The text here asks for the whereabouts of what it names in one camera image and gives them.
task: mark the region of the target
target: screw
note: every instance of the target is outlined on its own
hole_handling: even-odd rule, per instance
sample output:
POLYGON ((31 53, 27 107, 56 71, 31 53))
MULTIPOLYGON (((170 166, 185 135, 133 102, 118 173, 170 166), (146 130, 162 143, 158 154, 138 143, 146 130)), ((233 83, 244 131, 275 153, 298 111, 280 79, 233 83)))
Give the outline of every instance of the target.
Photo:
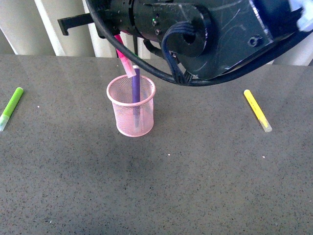
POLYGON ((156 25, 157 25, 157 21, 156 21, 156 20, 153 20, 153 21, 152 21, 152 25, 153 25, 153 26, 156 26, 156 25))
POLYGON ((257 47, 261 44, 261 42, 262 42, 262 37, 257 35, 257 36, 253 36, 249 39, 248 45, 250 47, 257 47))
POLYGON ((156 29, 156 35, 157 35, 157 36, 160 35, 161 32, 162 32, 161 29, 159 29, 159 28, 156 29))

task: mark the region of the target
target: table surface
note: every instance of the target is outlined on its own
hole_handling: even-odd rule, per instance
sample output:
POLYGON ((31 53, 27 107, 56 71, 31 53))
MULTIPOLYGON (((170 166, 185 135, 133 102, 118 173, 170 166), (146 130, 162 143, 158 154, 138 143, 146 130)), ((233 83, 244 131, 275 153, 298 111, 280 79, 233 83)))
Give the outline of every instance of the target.
POLYGON ((118 59, 1 55, 0 71, 1 111, 24 88, 0 133, 1 234, 313 234, 313 67, 202 88, 142 72, 156 95, 140 138, 106 96, 118 59))

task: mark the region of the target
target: green marker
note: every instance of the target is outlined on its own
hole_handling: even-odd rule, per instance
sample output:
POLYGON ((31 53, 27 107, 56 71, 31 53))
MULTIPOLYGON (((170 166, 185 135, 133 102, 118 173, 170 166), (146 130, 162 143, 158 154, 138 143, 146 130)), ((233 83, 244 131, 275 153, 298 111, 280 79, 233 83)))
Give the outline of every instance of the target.
POLYGON ((17 87, 12 98, 10 99, 8 105, 5 107, 1 117, 0 117, 0 131, 3 131, 5 125, 8 123, 16 105, 18 104, 24 90, 21 87, 17 87))

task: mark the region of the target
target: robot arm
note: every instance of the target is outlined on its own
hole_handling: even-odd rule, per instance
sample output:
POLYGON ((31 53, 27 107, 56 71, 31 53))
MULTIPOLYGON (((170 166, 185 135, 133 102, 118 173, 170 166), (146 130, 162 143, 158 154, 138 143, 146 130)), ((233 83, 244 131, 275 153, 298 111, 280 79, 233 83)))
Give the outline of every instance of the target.
POLYGON ((227 82, 277 58, 310 34, 312 0, 86 0, 90 15, 60 19, 67 29, 94 22, 134 63, 163 80, 186 86, 227 82), (114 37, 145 39, 172 74, 144 62, 114 37), (153 47, 150 41, 162 48, 153 47), (177 60, 186 68, 183 74, 177 60))

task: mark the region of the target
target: blue cable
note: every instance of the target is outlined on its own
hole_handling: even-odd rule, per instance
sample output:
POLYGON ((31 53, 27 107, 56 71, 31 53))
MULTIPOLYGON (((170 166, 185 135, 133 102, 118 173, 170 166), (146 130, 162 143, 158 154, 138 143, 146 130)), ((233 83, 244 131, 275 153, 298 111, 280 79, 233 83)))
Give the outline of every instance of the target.
POLYGON ((180 85, 189 85, 191 82, 191 79, 188 79, 188 78, 191 78, 191 77, 185 76, 182 73, 182 71, 180 70, 180 68, 178 67, 176 63, 176 60, 173 58, 173 56, 171 55, 168 49, 167 41, 172 34, 183 34, 183 35, 188 35, 188 36, 195 36, 196 31, 191 23, 187 21, 178 22, 172 25, 166 31, 163 37, 162 43, 161 43, 161 49, 163 52, 164 59, 166 60, 167 64, 169 65, 171 69, 174 80, 176 81, 176 83, 180 85))

